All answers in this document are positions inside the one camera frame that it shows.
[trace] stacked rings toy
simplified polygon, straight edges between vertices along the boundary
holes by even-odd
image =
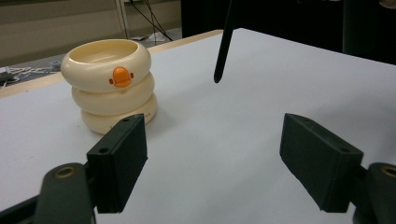
[[[61,72],[72,86],[81,118],[94,132],[105,134],[121,119],[157,112],[151,57],[141,44],[126,39],[94,41],[70,50]]]

